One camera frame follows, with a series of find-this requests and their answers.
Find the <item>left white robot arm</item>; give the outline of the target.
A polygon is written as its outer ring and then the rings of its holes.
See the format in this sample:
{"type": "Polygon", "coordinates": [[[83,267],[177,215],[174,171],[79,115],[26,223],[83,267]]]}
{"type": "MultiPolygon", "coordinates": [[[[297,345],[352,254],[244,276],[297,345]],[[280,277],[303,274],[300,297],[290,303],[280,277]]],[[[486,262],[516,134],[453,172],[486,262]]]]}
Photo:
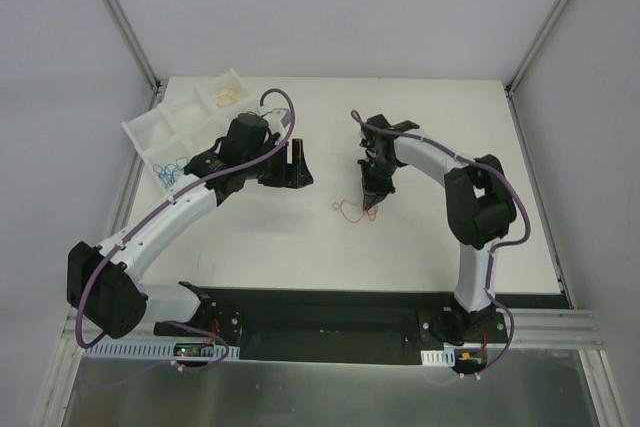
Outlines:
{"type": "Polygon", "coordinates": [[[140,323],[168,328],[177,322],[191,336],[210,331],[213,301],[202,289],[187,281],[145,285],[144,274],[191,224],[247,182],[289,189],[312,184],[303,143],[291,136],[293,126],[285,108],[239,114],[211,148],[188,161],[174,186],[135,225],[96,246],[76,244],[68,254],[66,296],[79,319],[113,339],[140,323]]]}

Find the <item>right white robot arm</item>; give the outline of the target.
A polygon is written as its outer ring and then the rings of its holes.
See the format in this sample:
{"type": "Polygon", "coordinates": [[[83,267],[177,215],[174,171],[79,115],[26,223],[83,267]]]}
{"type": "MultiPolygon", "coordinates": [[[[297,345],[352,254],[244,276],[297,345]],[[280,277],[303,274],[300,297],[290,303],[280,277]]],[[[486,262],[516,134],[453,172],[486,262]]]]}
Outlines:
{"type": "Polygon", "coordinates": [[[458,281],[450,316],[452,334],[473,341],[486,328],[480,312],[491,304],[491,252],[516,220],[513,190],[505,184],[500,161],[487,155],[468,159],[425,136],[418,124],[406,120],[392,125],[382,114],[363,120],[358,161],[362,176],[362,209],[369,211],[395,192],[393,175],[411,166],[444,188],[446,219],[460,245],[458,281]]]}

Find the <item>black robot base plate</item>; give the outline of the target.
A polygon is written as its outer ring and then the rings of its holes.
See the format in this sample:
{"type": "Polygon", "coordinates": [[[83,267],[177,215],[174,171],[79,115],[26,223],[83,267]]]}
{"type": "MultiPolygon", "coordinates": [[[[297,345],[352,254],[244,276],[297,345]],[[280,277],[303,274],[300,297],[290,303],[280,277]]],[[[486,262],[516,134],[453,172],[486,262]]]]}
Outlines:
{"type": "Polygon", "coordinates": [[[158,322],[157,336],[212,333],[243,360],[417,365],[456,347],[486,359],[508,347],[513,324],[494,306],[465,314],[449,292],[191,287],[201,302],[188,329],[158,322]]]}

